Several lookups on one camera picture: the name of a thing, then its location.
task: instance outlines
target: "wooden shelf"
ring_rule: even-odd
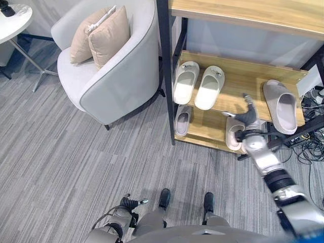
[[[179,141],[187,142],[187,143],[194,143],[194,144],[209,147],[209,148],[220,149],[220,150],[224,150],[224,151],[228,151],[228,152],[232,152],[232,153],[244,154],[241,150],[239,150],[239,151],[230,150],[224,142],[211,140],[208,138],[196,137],[196,136],[192,136],[190,134],[185,137],[179,137],[176,135],[175,139],[179,140]]]
[[[188,134],[225,142],[226,119],[220,112],[194,107]]]
[[[192,109],[189,131],[185,137],[175,136],[177,140],[217,148],[232,153],[244,154],[241,150],[233,151],[226,146],[225,130],[227,117],[213,110]]]
[[[169,0],[173,16],[219,21],[324,40],[322,0]]]
[[[183,51],[180,57],[180,65],[186,61],[195,61],[201,68],[199,78],[188,105],[194,107],[194,99],[197,95],[205,68],[210,65],[216,65],[225,72],[225,84],[212,110],[226,110],[232,113],[246,112],[248,110],[247,104],[242,97],[242,93],[247,93],[254,99],[260,119],[268,122],[271,122],[272,119],[263,95],[263,83],[269,79],[276,79],[282,82],[296,97],[299,97],[296,83],[307,74],[307,71],[302,70],[255,64]],[[297,106],[297,124],[301,126],[305,124],[305,120],[298,98]]]

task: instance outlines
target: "cushion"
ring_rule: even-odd
[[[85,85],[98,72],[92,58],[81,64],[70,63],[70,48],[61,52],[57,60],[57,71],[61,84],[72,103],[80,110],[80,96]]]
[[[123,6],[89,35],[89,46],[97,68],[102,68],[129,38],[130,27]]]
[[[100,9],[88,18],[86,18],[77,28],[73,37],[70,49],[70,62],[81,63],[92,57],[89,47],[89,27],[97,23],[105,14],[109,12],[110,8]]]

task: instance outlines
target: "white wall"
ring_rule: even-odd
[[[51,27],[79,0],[8,0],[10,4],[27,4],[33,11],[30,34],[51,37]]]
[[[323,42],[225,23],[189,20],[188,50],[300,68]]]
[[[33,22],[27,31],[41,36],[51,36],[51,26],[79,2],[79,0],[9,1],[12,4],[25,3],[32,7]],[[176,24],[176,29],[173,28],[172,31],[173,36],[179,35],[181,20],[178,19]],[[300,68],[321,45],[320,41],[296,35],[189,19],[187,48],[196,52]]]

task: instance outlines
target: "white slipper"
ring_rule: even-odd
[[[186,136],[189,130],[192,107],[179,105],[175,119],[175,133],[178,136]]]
[[[189,103],[194,85],[199,75],[199,65],[196,62],[185,62],[177,68],[173,100],[179,105]]]
[[[220,67],[208,67],[201,80],[201,84],[194,100],[194,104],[201,110],[211,109],[224,85],[225,74]]]
[[[244,124],[232,117],[228,117],[226,120],[226,146],[234,151],[242,149],[243,152],[246,153],[245,149],[242,147],[242,143],[237,142],[235,139],[235,132],[239,130],[245,130]]]
[[[274,127],[281,133],[294,134],[297,129],[296,98],[279,81],[269,80],[263,85]]]

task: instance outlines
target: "black foot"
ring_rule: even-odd
[[[166,210],[167,207],[169,206],[170,197],[171,197],[170,190],[164,188],[160,194],[160,200],[158,202],[159,208],[163,208],[164,210]]]
[[[211,192],[207,192],[205,194],[205,199],[204,199],[204,220],[202,222],[203,225],[206,225],[206,213],[214,212],[214,204],[215,204],[215,196]]]
[[[163,97],[165,97],[165,93],[164,93],[164,90],[163,89],[158,89],[157,90],[159,92],[160,95],[162,95]]]

